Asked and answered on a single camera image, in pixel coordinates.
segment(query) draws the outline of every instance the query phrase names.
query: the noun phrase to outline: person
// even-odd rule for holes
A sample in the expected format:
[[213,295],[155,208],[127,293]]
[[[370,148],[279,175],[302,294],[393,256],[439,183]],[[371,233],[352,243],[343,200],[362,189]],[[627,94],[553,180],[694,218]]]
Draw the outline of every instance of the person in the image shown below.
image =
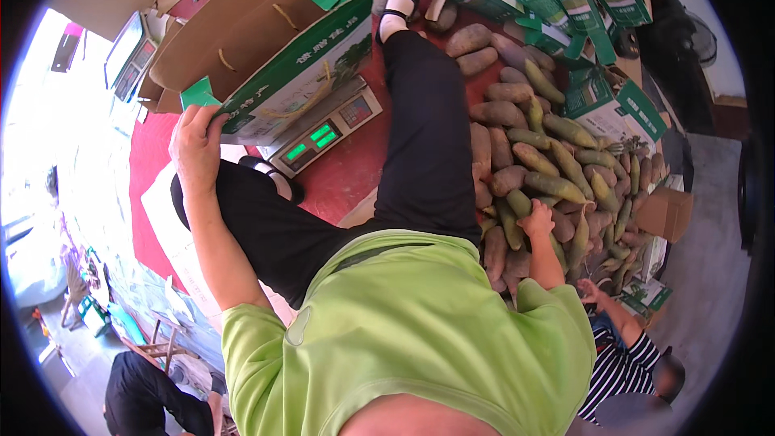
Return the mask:
[[113,365],[105,390],[105,422],[113,436],[162,436],[164,409],[180,426],[195,436],[221,433],[221,399],[226,381],[212,374],[212,390],[207,402],[181,391],[155,365],[135,352],[121,352]]
[[[171,193],[222,315],[241,434],[564,434],[595,361],[583,306],[549,241],[547,206],[518,313],[479,265],[466,86],[454,59],[387,0],[377,29],[393,102],[374,218],[341,229],[218,158],[217,107],[170,142]],[[299,311],[286,329],[260,279]]]
[[668,348],[660,351],[638,321],[590,279],[577,282],[584,304],[597,304],[591,319],[597,358],[589,394],[579,409],[579,417],[597,423],[595,409],[608,397],[625,392],[654,394],[672,403],[683,387],[683,364]]

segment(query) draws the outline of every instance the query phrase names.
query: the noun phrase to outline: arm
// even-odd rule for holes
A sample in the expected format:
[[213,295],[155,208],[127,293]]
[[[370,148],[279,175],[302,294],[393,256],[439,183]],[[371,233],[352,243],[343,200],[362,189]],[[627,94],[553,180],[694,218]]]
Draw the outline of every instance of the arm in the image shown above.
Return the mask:
[[194,247],[202,275],[221,310],[240,304],[271,308],[253,267],[223,222],[218,206],[216,178],[221,128],[228,115],[212,120],[217,110],[218,107],[187,108],[180,115],[170,142],[170,157],[178,170]]
[[552,211],[546,204],[533,199],[532,213],[527,218],[518,220],[517,224],[530,237],[532,257],[530,257],[529,277],[547,290],[564,285],[563,269],[549,240],[549,233],[554,228]]
[[578,285],[584,291],[581,303],[596,303],[597,313],[605,312],[608,314],[627,348],[632,349],[643,333],[643,329],[633,315],[627,313],[622,305],[597,288],[597,285],[592,283],[590,279],[580,279]]

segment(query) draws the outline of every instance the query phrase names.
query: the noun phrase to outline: woman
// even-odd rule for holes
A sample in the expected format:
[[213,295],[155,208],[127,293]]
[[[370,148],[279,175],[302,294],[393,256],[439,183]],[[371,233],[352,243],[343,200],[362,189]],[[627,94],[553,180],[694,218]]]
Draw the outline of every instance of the woman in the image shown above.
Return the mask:
[[[393,124],[373,220],[336,228],[218,159],[223,116],[192,107],[170,144],[173,197],[224,310],[241,434],[564,434],[595,345],[534,201],[530,279],[507,310],[479,266],[470,128],[457,63],[387,0]],[[261,279],[301,309],[286,330]]]

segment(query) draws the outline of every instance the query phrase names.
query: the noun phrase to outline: hand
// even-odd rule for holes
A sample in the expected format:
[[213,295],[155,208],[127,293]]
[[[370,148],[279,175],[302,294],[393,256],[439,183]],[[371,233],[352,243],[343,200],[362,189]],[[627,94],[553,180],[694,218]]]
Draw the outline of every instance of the hand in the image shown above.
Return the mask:
[[600,288],[597,288],[597,285],[592,283],[592,280],[589,278],[579,279],[576,285],[584,292],[584,298],[581,299],[583,304],[595,304],[602,296],[605,296],[605,293]]
[[225,113],[213,120],[217,111],[218,106],[191,105],[180,115],[172,132],[169,152],[184,198],[216,193],[221,128],[228,120]]
[[527,218],[518,220],[517,225],[530,238],[548,237],[549,233],[554,229],[552,211],[540,200],[532,199],[532,213]]

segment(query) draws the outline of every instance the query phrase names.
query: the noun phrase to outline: wall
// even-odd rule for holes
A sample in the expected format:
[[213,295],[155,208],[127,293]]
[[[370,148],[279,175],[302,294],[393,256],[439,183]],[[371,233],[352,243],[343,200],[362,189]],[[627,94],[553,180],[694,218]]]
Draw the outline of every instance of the wall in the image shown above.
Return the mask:
[[729,38],[724,32],[721,21],[708,0],[680,0],[686,8],[699,16],[718,39],[718,57],[716,62],[704,70],[708,85],[715,96],[746,96],[742,82],[742,73],[737,56],[732,50]]

